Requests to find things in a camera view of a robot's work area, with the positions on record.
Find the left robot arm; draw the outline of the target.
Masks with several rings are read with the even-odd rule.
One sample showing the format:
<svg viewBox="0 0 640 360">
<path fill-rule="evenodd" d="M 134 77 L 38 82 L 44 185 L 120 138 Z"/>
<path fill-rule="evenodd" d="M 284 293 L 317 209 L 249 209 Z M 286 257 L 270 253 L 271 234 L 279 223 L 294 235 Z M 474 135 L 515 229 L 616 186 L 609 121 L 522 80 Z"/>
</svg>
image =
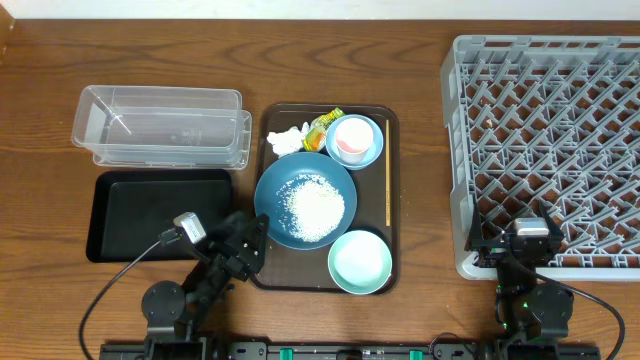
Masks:
<svg viewBox="0 0 640 360">
<path fill-rule="evenodd" d="M 211 230 L 193 212 L 173 220 L 159 235 L 164 245 L 177 244 L 198 260 L 183 283 L 161 281 L 143 296 L 147 319 L 145 359 L 213 359 L 211 339 L 199 333 L 212 305 L 233 278 L 245 281 L 265 263 L 269 217 L 249 220 L 236 212 Z"/>
</svg>

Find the light blue small bowl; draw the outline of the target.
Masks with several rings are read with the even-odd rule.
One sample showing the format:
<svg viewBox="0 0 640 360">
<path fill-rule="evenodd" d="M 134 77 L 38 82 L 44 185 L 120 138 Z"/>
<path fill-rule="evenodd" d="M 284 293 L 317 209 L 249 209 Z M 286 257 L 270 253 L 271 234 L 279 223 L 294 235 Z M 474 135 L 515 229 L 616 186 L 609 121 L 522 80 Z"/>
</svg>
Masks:
<svg viewBox="0 0 640 360">
<path fill-rule="evenodd" d="M 368 152 L 366 153 L 364 159 L 358 163 L 358 164 L 348 164 L 346 162 L 344 162 L 338 153 L 338 147 L 336 145 L 335 142 L 335 129 L 337 127 L 337 125 L 343 121 L 346 120 L 348 117 L 356 117 L 356 118 L 361 118 L 364 120 L 367 120 L 369 122 L 369 124 L 371 125 L 371 127 L 373 128 L 374 131 L 374 141 L 373 144 L 371 145 L 371 147 L 369 148 Z M 350 169 L 350 170 L 360 170 L 363 169 L 369 165 L 371 165 L 377 158 L 378 156 L 381 154 L 382 150 L 383 150 L 383 145 L 384 145 L 384 137 L 383 137 L 383 133 L 381 131 L 381 129 L 379 128 L 379 126 L 369 117 L 363 116 L 363 115 L 356 115 L 356 114 L 351 114 L 351 115 L 345 115 L 341 118 L 339 118 L 338 120 L 336 120 L 330 127 L 327 133 L 327 139 L 326 139 L 326 150 L 328 152 L 328 154 L 334 159 L 336 160 L 338 163 L 340 163 L 341 165 L 345 166 L 346 168 Z"/>
</svg>

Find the pile of white rice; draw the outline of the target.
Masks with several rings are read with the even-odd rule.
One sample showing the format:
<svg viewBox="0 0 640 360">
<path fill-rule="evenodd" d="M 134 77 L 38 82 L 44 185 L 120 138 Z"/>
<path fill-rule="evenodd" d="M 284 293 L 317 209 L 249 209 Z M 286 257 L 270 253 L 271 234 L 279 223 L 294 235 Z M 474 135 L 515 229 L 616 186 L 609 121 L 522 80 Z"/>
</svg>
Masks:
<svg viewBox="0 0 640 360">
<path fill-rule="evenodd" d="M 305 243 L 321 241 L 338 227 L 345 213 L 343 196 L 321 175 L 297 175 L 276 195 L 284 210 L 281 227 Z"/>
</svg>

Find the mint green bowl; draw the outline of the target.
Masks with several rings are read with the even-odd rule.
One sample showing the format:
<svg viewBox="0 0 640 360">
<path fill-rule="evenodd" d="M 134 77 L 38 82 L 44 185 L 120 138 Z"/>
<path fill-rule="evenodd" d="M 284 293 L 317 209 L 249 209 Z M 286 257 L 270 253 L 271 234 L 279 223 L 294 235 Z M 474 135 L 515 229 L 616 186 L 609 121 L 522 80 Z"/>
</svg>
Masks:
<svg viewBox="0 0 640 360">
<path fill-rule="evenodd" d="M 389 281 L 393 259 L 389 246 L 378 235 L 349 231 L 331 246 L 327 266 L 334 283 L 347 293 L 369 295 Z"/>
</svg>

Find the dark blue plate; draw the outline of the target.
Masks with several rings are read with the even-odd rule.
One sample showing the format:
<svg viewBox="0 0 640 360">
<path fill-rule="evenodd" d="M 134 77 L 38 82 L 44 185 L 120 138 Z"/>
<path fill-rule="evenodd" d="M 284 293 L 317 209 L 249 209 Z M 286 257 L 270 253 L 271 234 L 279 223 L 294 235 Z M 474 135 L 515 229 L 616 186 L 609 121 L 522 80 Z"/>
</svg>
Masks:
<svg viewBox="0 0 640 360">
<path fill-rule="evenodd" d="M 287 181 L 301 174 L 324 176 L 345 201 L 345 213 L 338 227 L 316 243 L 305 243 L 295 239 L 279 223 L 284 210 L 277 204 L 276 192 Z M 319 153 L 301 152 L 285 156 L 267 168 L 258 181 L 254 205 L 258 215 L 269 216 L 269 235 L 274 241 L 296 250 L 315 250 L 334 242 L 349 228 L 357 209 L 357 192 L 350 174 L 336 161 Z"/>
</svg>

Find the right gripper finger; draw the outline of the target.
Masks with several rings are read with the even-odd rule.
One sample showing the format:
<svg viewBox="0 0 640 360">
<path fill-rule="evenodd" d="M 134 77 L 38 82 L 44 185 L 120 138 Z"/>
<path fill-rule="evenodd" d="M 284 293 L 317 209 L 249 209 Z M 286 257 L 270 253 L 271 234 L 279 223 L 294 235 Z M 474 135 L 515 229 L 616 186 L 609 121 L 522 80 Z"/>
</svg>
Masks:
<svg viewBox="0 0 640 360">
<path fill-rule="evenodd" d="M 561 228 L 554 222 L 554 220 L 549 215 L 547 207 L 540 203 L 538 205 L 540 216 L 544 219 L 545 224 L 548 228 L 550 241 L 553 243 L 561 243 L 564 240 L 564 233 Z"/>
<path fill-rule="evenodd" d="M 473 211 L 471 226 L 468 232 L 467 240 L 465 243 L 465 250 L 478 250 L 484 243 L 482 221 L 480 218 L 480 212 L 477 205 L 477 201 L 473 201 Z"/>
</svg>

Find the pink cup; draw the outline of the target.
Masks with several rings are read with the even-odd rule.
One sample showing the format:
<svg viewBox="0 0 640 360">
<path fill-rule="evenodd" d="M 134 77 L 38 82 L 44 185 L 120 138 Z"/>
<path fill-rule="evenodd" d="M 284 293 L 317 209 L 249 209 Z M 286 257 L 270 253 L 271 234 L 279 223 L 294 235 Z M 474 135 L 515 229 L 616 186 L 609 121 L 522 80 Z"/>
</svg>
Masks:
<svg viewBox="0 0 640 360">
<path fill-rule="evenodd" d="M 374 141 L 374 131 L 367 120 L 348 117 L 335 129 L 340 158 L 348 164 L 360 163 Z"/>
</svg>

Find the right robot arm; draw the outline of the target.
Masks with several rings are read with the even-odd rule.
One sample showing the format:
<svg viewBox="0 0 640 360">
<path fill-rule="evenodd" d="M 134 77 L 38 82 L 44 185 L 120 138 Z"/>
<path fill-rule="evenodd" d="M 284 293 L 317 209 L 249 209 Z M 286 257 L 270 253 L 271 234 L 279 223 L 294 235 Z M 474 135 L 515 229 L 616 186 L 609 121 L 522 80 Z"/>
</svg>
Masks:
<svg viewBox="0 0 640 360">
<path fill-rule="evenodd" d="M 497 272 L 495 317 L 504 334 L 476 351 L 478 359 L 558 359 L 558 341 L 568 336 L 574 295 L 536 272 L 559 251 L 560 227 L 545 209 L 520 217 L 487 238 L 478 208 L 473 210 L 465 249 L 478 253 L 478 266 Z"/>
</svg>

